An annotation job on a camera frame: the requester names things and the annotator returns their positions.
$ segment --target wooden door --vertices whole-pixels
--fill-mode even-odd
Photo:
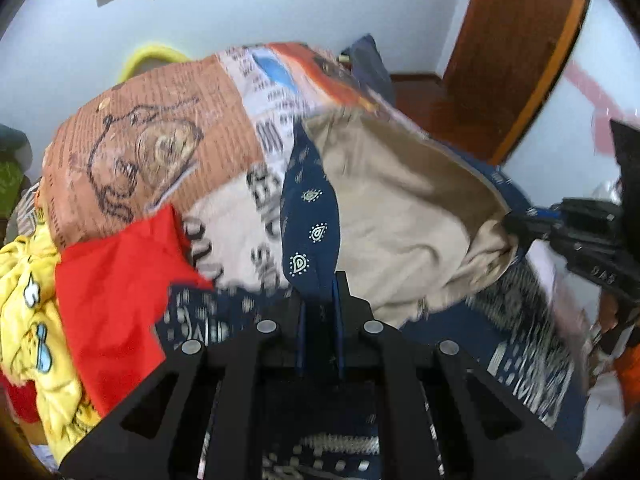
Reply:
[[[447,92],[491,121],[492,162],[522,136],[568,57],[587,0],[471,0],[444,76]]]

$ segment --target wooden floor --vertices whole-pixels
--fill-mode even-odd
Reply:
[[[496,130],[452,99],[435,80],[395,81],[396,107],[434,139],[488,160],[497,147]]]

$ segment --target silver screw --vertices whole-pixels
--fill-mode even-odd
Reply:
[[[369,332],[370,334],[379,334],[382,332],[384,327],[385,326],[382,323],[376,320],[367,321],[364,324],[365,332]]]
[[[270,334],[271,332],[276,330],[278,325],[271,319],[263,319],[255,327],[258,329],[258,332],[262,332],[263,334]]]
[[[197,354],[202,348],[202,343],[197,339],[189,339],[182,343],[182,351],[187,355]]]
[[[446,341],[443,341],[440,343],[440,351],[443,354],[455,355],[458,353],[459,350],[460,350],[460,347],[458,346],[458,343],[450,339],[447,339]]]

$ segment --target red fabric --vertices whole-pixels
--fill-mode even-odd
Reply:
[[[171,283],[212,288],[184,258],[189,242],[171,205],[108,238],[73,245],[56,267],[66,342],[100,416],[163,360],[152,333]]]
[[[29,424],[40,421],[40,415],[36,409],[36,387],[33,381],[27,381],[24,386],[15,386],[9,382],[4,374],[0,373],[0,384],[9,397],[9,402],[14,407],[18,418]]]

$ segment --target yellow plush fabric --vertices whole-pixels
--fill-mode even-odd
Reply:
[[[100,420],[66,347],[55,296],[60,256],[41,221],[31,237],[0,250],[0,365],[16,384],[33,380],[36,406],[54,458]]]

